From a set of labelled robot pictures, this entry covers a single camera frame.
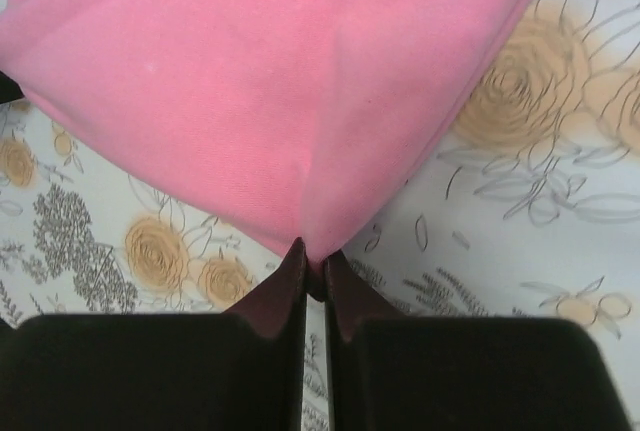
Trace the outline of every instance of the table surface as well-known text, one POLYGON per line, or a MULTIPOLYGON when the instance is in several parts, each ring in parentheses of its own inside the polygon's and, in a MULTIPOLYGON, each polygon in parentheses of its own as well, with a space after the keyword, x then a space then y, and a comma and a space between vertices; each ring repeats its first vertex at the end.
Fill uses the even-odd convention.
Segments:
MULTIPOLYGON (((533 0, 431 159, 345 252, 408 313, 579 323, 640 429, 638 3, 533 0)), ((0 108, 0 139, 0 316, 12 326, 219 312, 279 263, 29 103, 0 108)), ((315 431, 328 429, 327 379, 322 306, 309 306, 302 425, 315 431)))

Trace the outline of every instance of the white tablecloth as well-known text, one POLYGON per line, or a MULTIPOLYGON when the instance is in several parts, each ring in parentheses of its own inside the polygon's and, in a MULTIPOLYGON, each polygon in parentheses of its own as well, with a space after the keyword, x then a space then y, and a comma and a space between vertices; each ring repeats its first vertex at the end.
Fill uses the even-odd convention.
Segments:
MULTIPOLYGON (((216 312, 279 263, 29 103, 0 108, 0 137, 0 315, 13 326, 216 312)), ((640 0, 534 0, 439 149, 345 251, 410 313, 580 323, 640 421, 639 242, 640 0)), ((308 320, 303 427, 324 430, 321 305, 308 320)))

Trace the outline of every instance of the pink cloth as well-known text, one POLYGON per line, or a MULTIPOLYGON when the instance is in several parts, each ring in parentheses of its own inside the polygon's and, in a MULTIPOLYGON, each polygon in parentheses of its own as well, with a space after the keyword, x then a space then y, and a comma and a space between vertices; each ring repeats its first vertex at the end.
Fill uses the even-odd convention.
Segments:
POLYGON ((529 0, 9 0, 0 69, 132 175, 312 260, 436 144, 529 0))

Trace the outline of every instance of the black object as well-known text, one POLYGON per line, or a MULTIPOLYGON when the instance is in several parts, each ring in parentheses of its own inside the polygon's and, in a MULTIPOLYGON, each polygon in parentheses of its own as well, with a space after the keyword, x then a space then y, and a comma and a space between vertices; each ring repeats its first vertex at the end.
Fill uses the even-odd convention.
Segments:
POLYGON ((16 99, 24 98, 24 94, 18 83, 0 72, 0 104, 9 103, 16 99))
POLYGON ((595 344, 551 319, 410 318, 296 241, 222 315, 53 316, 0 353, 7 430, 293 430, 306 292, 326 299, 335 431, 630 431, 595 344))

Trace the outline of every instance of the pink fabric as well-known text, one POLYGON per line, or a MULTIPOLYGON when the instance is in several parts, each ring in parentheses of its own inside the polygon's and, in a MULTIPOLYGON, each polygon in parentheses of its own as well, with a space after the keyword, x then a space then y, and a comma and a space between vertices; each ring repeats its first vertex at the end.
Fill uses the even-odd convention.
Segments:
POLYGON ((529 0, 9 0, 0 69, 132 175, 279 253, 340 248, 529 0))

